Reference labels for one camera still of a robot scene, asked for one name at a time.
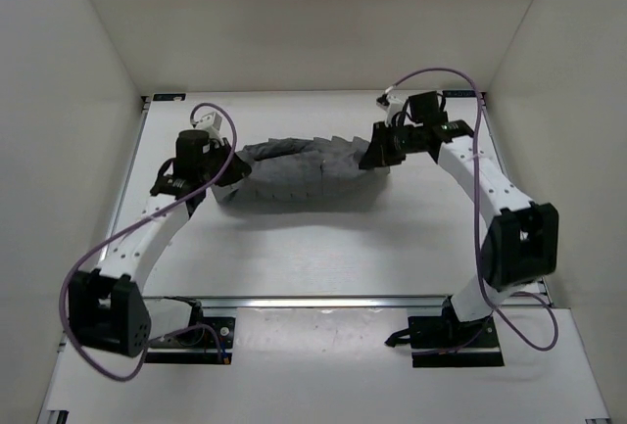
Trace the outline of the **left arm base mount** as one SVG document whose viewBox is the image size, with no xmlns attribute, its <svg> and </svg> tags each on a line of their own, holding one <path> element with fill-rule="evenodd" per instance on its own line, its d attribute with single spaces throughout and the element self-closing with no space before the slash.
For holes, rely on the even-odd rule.
<svg viewBox="0 0 627 424">
<path fill-rule="evenodd" d="M 201 319 L 217 334 L 196 329 L 161 340 L 148 351 L 147 364 L 230 365 L 236 332 L 235 308 L 203 308 Z"/>
</svg>

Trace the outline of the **grey pleated skirt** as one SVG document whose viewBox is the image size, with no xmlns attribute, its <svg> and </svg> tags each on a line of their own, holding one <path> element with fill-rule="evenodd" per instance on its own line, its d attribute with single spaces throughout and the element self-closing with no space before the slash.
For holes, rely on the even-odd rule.
<svg viewBox="0 0 627 424">
<path fill-rule="evenodd" d="M 388 185 L 390 169 L 360 169 L 369 142 L 355 136 L 282 138 L 237 153 L 251 167 L 239 182 L 212 187 L 232 215 L 281 212 L 363 212 Z"/>
</svg>

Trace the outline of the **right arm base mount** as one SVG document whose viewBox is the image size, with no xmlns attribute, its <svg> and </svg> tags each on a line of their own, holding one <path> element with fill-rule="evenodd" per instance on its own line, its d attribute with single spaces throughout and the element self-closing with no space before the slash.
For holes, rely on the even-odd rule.
<svg viewBox="0 0 627 424">
<path fill-rule="evenodd" d="M 494 318 L 469 323 L 453 322 L 443 316 L 410 316 L 408 327 L 392 333 L 389 348 L 410 346 L 413 368 L 503 367 Z"/>
</svg>

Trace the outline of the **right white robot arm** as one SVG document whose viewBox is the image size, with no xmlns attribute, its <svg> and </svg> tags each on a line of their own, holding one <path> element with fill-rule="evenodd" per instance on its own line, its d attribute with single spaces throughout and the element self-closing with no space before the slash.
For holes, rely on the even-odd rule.
<svg viewBox="0 0 627 424">
<path fill-rule="evenodd" d="M 462 121 L 436 125 L 372 127 L 361 169 L 399 165 L 412 153 L 427 153 L 463 189 L 483 218 L 475 276 L 450 297 L 452 313 L 439 322 L 440 337 L 461 346 L 474 334 L 474 323 L 522 286 L 555 272 L 559 215 L 519 190 L 490 158 L 473 147 L 474 133 Z"/>
</svg>

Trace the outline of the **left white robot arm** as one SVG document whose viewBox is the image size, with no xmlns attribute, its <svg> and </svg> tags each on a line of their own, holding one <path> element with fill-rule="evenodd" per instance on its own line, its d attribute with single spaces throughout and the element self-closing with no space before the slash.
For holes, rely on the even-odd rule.
<svg viewBox="0 0 627 424">
<path fill-rule="evenodd" d="M 60 294 L 65 332 L 79 352 L 90 348 L 127 357 L 174 335 L 193 344 L 204 335 L 199 304 L 184 297 L 147 301 L 143 291 L 168 244 L 216 186 L 229 188 L 251 172 L 227 139 L 185 130 L 175 154 L 158 169 L 141 217 L 104 245 L 90 270 L 77 265 Z"/>
</svg>

